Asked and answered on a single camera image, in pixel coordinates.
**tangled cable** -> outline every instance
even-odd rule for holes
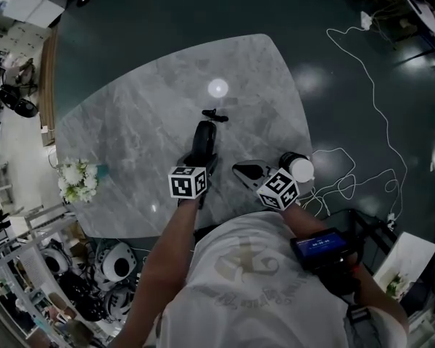
[[[382,118],[385,120],[385,123],[386,123],[386,142],[387,142],[387,144],[388,144],[388,146],[389,146],[389,148],[394,152],[394,153],[396,153],[398,156],[399,156],[399,158],[401,159],[401,161],[402,161],[402,164],[404,165],[404,167],[405,167],[405,174],[403,175],[403,179],[402,179],[402,181],[401,181],[401,184],[399,184],[399,181],[398,181],[398,179],[397,179],[397,175],[396,175],[396,173],[395,173],[395,171],[394,171],[394,169],[387,169],[387,170],[384,170],[384,171],[382,171],[381,173],[379,173],[379,174],[377,174],[377,175],[375,175],[375,176],[373,176],[373,177],[371,177],[371,178],[369,178],[369,179],[366,179],[365,181],[363,181],[363,182],[361,182],[361,183],[357,183],[356,182],[356,176],[355,176],[355,174],[353,174],[353,170],[356,168],[356,162],[352,159],[352,157],[343,149],[343,148],[341,148],[341,147],[338,147],[338,148],[335,148],[335,149],[330,149],[330,150],[324,150],[324,149],[319,149],[319,150],[317,150],[317,151],[315,151],[314,153],[313,153],[313,155],[314,154],[317,154],[317,153],[319,153],[319,152],[335,152],[335,151],[338,151],[338,150],[340,150],[340,151],[343,151],[343,153],[345,153],[347,156],[348,156],[348,158],[351,160],[351,162],[352,162],[352,164],[353,164],[353,166],[352,166],[352,168],[348,171],[348,173],[347,174],[345,174],[343,177],[341,177],[341,178],[339,178],[339,179],[337,179],[336,180],[336,182],[334,183],[334,184],[331,184],[330,186],[326,186],[326,187],[323,187],[323,188],[321,188],[321,189],[319,189],[319,190],[315,190],[315,188],[313,188],[312,190],[311,190],[311,195],[310,196],[308,196],[308,197],[304,197],[304,198],[302,198],[302,199],[300,199],[300,201],[303,201],[303,200],[308,200],[307,202],[305,202],[304,204],[303,204],[303,208],[306,208],[312,201],[314,201],[314,200],[316,200],[316,201],[318,201],[319,203],[320,203],[320,209],[318,210],[318,212],[315,214],[316,216],[317,215],[319,215],[319,213],[322,211],[322,209],[325,207],[326,208],[326,211],[327,211],[327,214],[328,215],[330,215],[331,214],[331,212],[330,212],[330,210],[329,210],[329,208],[328,208],[328,205],[326,204],[326,201],[325,201],[325,197],[327,196],[327,195],[329,195],[329,194],[333,194],[333,193],[335,193],[335,192],[339,192],[346,200],[350,200],[350,199],[352,199],[353,198],[353,196],[355,195],[355,190],[356,190],[356,187],[357,186],[361,186],[361,185],[363,185],[363,184],[366,184],[367,182],[369,182],[369,181],[371,181],[371,180],[373,180],[373,179],[375,179],[375,178],[378,178],[379,176],[381,176],[381,175],[383,175],[383,174],[385,174],[385,173],[387,173],[387,172],[391,172],[392,174],[393,174],[393,179],[390,179],[389,181],[387,181],[386,183],[385,183],[385,186],[384,186],[384,189],[385,189],[385,192],[387,192],[387,193],[390,193],[390,192],[393,192],[395,189],[397,190],[397,195],[396,195],[396,197],[395,197],[395,200],[394,200],[394,202],[393,202],[393,205],[391,206],[391,209],[390,209],[390,213],[392,213],[393,212],[393,209],[394,209],[394,206],[395,206],[395,204],[397,203],[397,201],[398,201],[398,198],[399,198],[399,200],[400,200],[400,209],[399,209],[399,212],[398,212],[398,214],[396,215],[396,217],[395,217],[395,220],[396,219],[398,219],[398,217],[401,215],[401,213],[402,213],[402,211],[403,211],[403,196],[402,196],[402,190],[403,190],[403,184],[405,183],[405,179],[406,179],[406,175],[407,175],[407,165],[406,165],[406,162],[405,162],[405,160],[403,159],[403,157],[402,157],[402,155],[390,144],[390,137],[389,137],[389,121],[388,121],[388,119],[386,118],[386,116],[383,114],[383,112],[376,106],[376,84],[374,83],[374,81],[373,81],[373,79],[372,79],[372,77],[369,75],[369,72],[368,72],[368,69],[366,68],[366,66],[364,65],[364,62],[361,60],[361,59],[359,59],[358,57],[356,57],[354,54],[351,54],[349,51],[347,51],[346,49],[343,49],[332,37],[331,37],[331,35],[330,35],[330,31],[333,31],[333,32],[337,32],[337,33],[340,33],[340,34],[342,34],[342,35],[346,35],[346,34],[348,34],[348,32],[350,32],[351,30],[358,30],[358,31],[366,31],[365,29],[363,29],[363,28],[357,28],[357,27],[350,27],[350,28],[348,28],[348,30],[346,30],[345,32],[342,32],[342,31],[340,31],[340,30],[336,30],[336,29],[334,29],[334,28],[328,28],[327,30],[326,30],[326,34],[327,34],[327,36],[328,36],[328,38],[330,38],[332,41],[333,41],[333,43],[335,44],[335,45],[337,45],[342,51],[344,51],[345,53],[347,53],[348,55],[350,55],[351,57],[353,57],[353,58],[355,58],[361,65],[362,65],[362,68],[364,68],[364,71],[365,71],[365,74],[368,76],[368,79],[370,80],[370,82],[372,83],[372,105],[373,105],[373,107],[374,107],[374,109],[380,114],[380,116],[382,116]],[[351,178],[352,179],[352,183],[351,184],[349,184],[348,186],[345,186],[345,187],[341,187],[341,185],[343,184],[343,182],[346,180],[346,179],[348,179],[348,178]],[[391,183],[394,183],[394,185],[393,185],[393,188],[390,188],[389,187],[389,184],[391,184]],[[320,195],[319,193],[321,192],[321,191],[324,191],[324,190],[326,190],[326,189],[329,189],[329,188],[333,188],[333,187],[336,187],[336,189],[334,189],[334,190],[332,190],[332,191],[328,191],[328,192],[326,192],[326,193],[324,193],[324,194],[322,194],[322,195]],[[351,192],[351,194],[349,195],[349,196],[347,196],[344,192],[346,191],[346,190],[348,190],[348,189],[350,189],[350,188],[352,188],[352,192]]]

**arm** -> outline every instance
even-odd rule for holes
[[[281,214],[294,235],[301,239],[327,229],[324,223],[297,204],[291,205]],[[360,291],[356,296],[357,303],[387,312],[401,323],[406,332],[408,332],[409,324],[407,316],[401,305],[382,291],[363,265],[355,272],[354,277],[361,283]]]
[[[198,204],[199,198],[184,201],[154,245],[142,269],[128,319],[111,348],[141,347],[154,319],[183,288]]]

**gray marble tabletop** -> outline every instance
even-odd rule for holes
[[[209,83],[222,78],[217,99]],[[231,171],[234,163],[277,166],[287,151],[310,156],[301,99],[276,45],[266,35],[214,41],[159,58],[112,81],[57,124],[57,154],[107,164],[97,195],[74,204],[89,236],[158,236],[177,205],[167,173],[191,149],[203,109],[217,108],[218,167],[197,227],[263,209]],[[309,191],[311,184],[303,186]]]

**small screen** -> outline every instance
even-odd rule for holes
[[[297,246],[304,257],[319,255],[323,252],[330,252],[346,245],[347,243],[337,233],[327,233],[324,236],[314,239],[297,242]]]

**flower bouquet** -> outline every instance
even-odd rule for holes
[[[99,185],[98,167],[84,159],[66,159],[57,166],[60,196],[69,203],[90,202]]]

